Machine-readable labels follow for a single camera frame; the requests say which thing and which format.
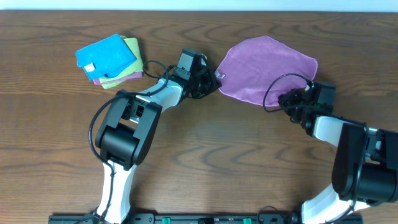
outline wooden table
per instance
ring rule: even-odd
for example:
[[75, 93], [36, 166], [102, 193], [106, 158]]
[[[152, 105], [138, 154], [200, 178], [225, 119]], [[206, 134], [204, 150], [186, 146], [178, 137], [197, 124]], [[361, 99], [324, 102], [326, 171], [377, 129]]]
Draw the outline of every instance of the wooden table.
[[[88, 147], [89, 122], [120, 88], [154, 84], [103, 90], [76, 66], [76, 50], [115, 33], [137, 37], [144, 59], [173, 64], [191, 47], [214, 67], [240, 41], [269, 35], [318, 59], [316, 79], [338, 87], [336, 114], [398, 131], [398, 14], [1, 11], [0, 223], [99, 205], [103, 166]], [[284, 113], [216, 92], [162, 114], [131, 202], [159, 213], [291, 210], [331, 182], [334, 158]], [[397, 209], [361, 213], [393, 223]]]

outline black cable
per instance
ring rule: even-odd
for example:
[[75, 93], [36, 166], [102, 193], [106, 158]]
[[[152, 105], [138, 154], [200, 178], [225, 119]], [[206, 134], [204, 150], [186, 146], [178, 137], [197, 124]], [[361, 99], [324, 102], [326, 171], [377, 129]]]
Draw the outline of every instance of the black cable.
[[[267, 205], [267, 206], [264, 206], [264, 207], [260, 208], [259, 212], [257, 213], [257, 222], [259, 222], [259, 224], [264, 224], [264, 222], [263, 222], [262, 220], [260, 220], [260, 214], [261, 214], [262, 211], [264, 211], [264, 210], [267, 209], [267, 208], [272, 208], [272, 209], [274, 209], [275, 211], [279, 212], [279, 210], [276, 209], [276, 208], [275, 208], [274, 206], [272, 206], [272, 205]], [[284, 217], [282, 214], [279, 213], [279, 215], [280, 215], [284, 220], [286, 219], [286, 217]]]
[[327, 111], [325, 111], [325, 110], [323, 110], [323, 109], [321, 109], [321, 108], [317, 108], [316, 106], [313, 106], [313, 105], [290, 105], [290, 106], [285, 106], [285, 107], [279, 108], [279, 109], [268, 110], [267, 107], [266, 107], [266, 99], [267, 99], [267, 95], [268, 95], [269, 91], [270, 91], [271, 88], [275, 85], [275, 83], [276, 83], [277, 81], [279, 81], [281, 78], [284, 78], [284, 77], [287, 77], [287, 76], [296, 76], [296, 77], [300, 77], [300, 78], [304, 79], [304, 80], [307, 82], [307, 85], [308, 85], [308, 86], [313, 87], [313, 82], [312, 82], [311, 80], [309, 80], [308, 78], [302, 76], [302, 75], [299, 75], [299, 74], [296, 74], [296, 73], [288, 73], [288, 74], [285, 74], [285, 75], [281, 75], [280, 77], [278, 77], [277, 79], [275, 79], [275, 80], [271, 83], [271, 85], [268, 87], [268, 89], [267, 89], [267, 91], [266, 91], [266, 94], [264, 95], [264, 98], [263, 98], [263, 100], [262, 100], [262, 107], [264, 108], [264, 110], [265, 110], [266, 112], [268, 112], [268, 113], [273, 113], [273, 112], [277, 112], [277, 111], [289, 110], [289, 109], [294, 109], [294, 108], [311, 108], [311, 109], [316, 110], [316, 111], [321, 111], [321, 112], [324, 113], [325, 115], [328, 115], [328, 116], [331, 116], [331, 117], [334, 117], [334, 118], [341, 119], [340, 117], [335, 116], [335, 115], [332, 115], [331, 113], [329, 113], [329, 112], [327, 112]]
[[262, 107], [264, 108], [264, 110], [265, 110], [266, 112], [272, 113], [272, 112], [282, 111], [282, 110], [285, 110], [285, 109], [296, 108], [296, 107], [300, 106], [300, 105], [293, 105], [293, 106], [287, 106], [287, 107], [285, 107], [285, 108], [279, 108], [279, 109], [275, 109], [275, 110], [267, 110], [267, 107], [266, 107], [266, 98], [267, 98], [267, 95], [268, 95], [269, 91], [271, 90], [272, 86], [275, 85], [275, 83], [276, 83], [277, 81], [279, 81], [281, 78], [284, 78], [284, 77], [287, 77], [287, 76], [296, 76], [296, 77], [300, 77], [300, 78], [304, 79], [304, 80], [307, 82], [307, 85], [312, 86], [312, 81], [309, 80], [308, 78], [302, 76], [302, 75], [299, 75], [299, 74], [296, 74], [296, 73], [288, 73], [288, 74], [285, 74], [285, 75], [281, 75], [280, 77], [278, 77], [277, 79], [275, 79], [275, 80], [271, 83], [271, 85], [269, 85], [268, 90], [266, 91], [266, 94], [264, 95], [264, 99], [262, 100]]
[[[162, 76], [156, 76], [156, 75], [151, 75], [151, 74], [149, 74], [146, 70], [145, 70], [145, 66], [149, 63], [149, 62], [158, 62], [158, 61], [155, 61], [155, 60], [149, 60], [149, 61], [146, 61], [143, 65], [142, 65], [142, 71], [144, 71], [144, 74], [146, 74], [147, 76], [149, 76], [149, 77], [151, 77], [151, 78], [155, 78], [155, 79], [157, 79], [157, 80], [159, 80], [160, 78], [162, 78]], [[177, 65], [170, 65], [169, 67], [168, 67], [168, 71], [170, 71], [171, 69], [173, 69], [174, 67], [176, 67]]]
[[158, 61], [149, 60], [149, 61], [146, 61], [146, 62], [143, 64], [142, 67], [144, 68], [148, 63], [157, 63], [158, 65], [160, 65], [160, 66], [163, 67], [163, 69], [165, 70], [165, 74], [166, 74], [166, 76], [165, 76], [165, 79], [166, 79], [165, 83], [164, 83], [161, 87], [159, 87], [157, 90], [154, 90], [154, 91], [152, 91], [152, 92], [149, 92], [149, 91], [146, 92], [146, 93], [128, 92], [128, 93], [122, 93], [122, 94], [120, 94], [120, 95], [117, 95], [117, 96], [113, 97], [112, 99], [108, 100], [106, 103], [104, 103], [104, 105], [102, 105], [102, 106], [98, 109], [98, 111], [97, 111], [97, 112], [95, 113], [95, 115], [93, 116], [93, 119], [91, 120], [90, 127], [88, 128], [88, 143], [89, 143], [89, 145], [90, 145], [91, 151], [93, 152], [94, 156], [95, 156], [98, 160], [100, 160], [102, 163], [106, 164], [106, 165], [111, 169], [111, 186], [110, 186], [110, 190], [109, 190], [109, 199], [108, 199], [108, 202], [107, 202], [107, 204], [106, 204], [106, 208], [105, 208], [104, 212], [102, 213], [102, 215], [101, 215], [101, 217], [100, 217], [100, 220], [103, 220], [103, 219], [105, 218], [106, 213], [108, 212], [108, 209], [109, 209], [109, 207], [111, 206], [112, 193], [113, 193], [113, 179], [114, 179], [115, 172], [114, 172], [113, 166], [112, 166], [110, 163], [108, 163], [105, 159], [103, 159], [103, 158], [98, 154], [98, 152], [95, 150], [94, 143], [93, 143], [93, 127], [94, 127], [94, 124], [95, 124], [95, 121], [96, 121], [97, 117], [98, 117], [98, 116], [101, 114], [101, 112], [102, 112], [108, 105], [110, 105], [112, 102], [114, 102], [114, 101], [116, 101], [116, 100], [118, 100], [118, 99], [120, 99], [120, 98], [124, 98], [124, 97], [128, 97], [128, 96], [151, 96], [151, 95], [154, 95], [154, 94], [156, 94], [156, 93], [162, 91], [162, 90], [167, 86], [167, 83], [169, 82], [169, 71], [167, 70], [166, 66], [165, 66], [164, 64], [158, 62]]
[[338, 223], [340, 221], [342, 221], [344, 218], [346, 218], [350, 212], [355, 212], [355, 205], [356, 202], [358, 201], [358, 198], [356, 196], [356, 190], [358, 189], [358, 185], [359, 185], [359, 180], [361, 178], [362, 175], [362, 168], [363, 168], [363, 164], [365, 161], [365, 151], [369, 146], [369, 127], [367, 126], [366, 123], [364, 123], [364, 128], [365, 128], [365, 144], [364, 144], [364, 148], [362, 150], [362, 155], [361, 155], [361, 163], [358, 165], [358, 171], [356, 173], [356, 178], [355, 178], [355, 183], [352, 185], [353, 188], [353, 196], [352, 196], [352, 200], [353, 202], [351, 203], [351, 205], [347, 208], [347, 210], [340, 215], [339, 218], [337, 218], [336, 220], [332, 220], [332, 221], [328, 221], [322, 224], [332, 224], [332, 223]]

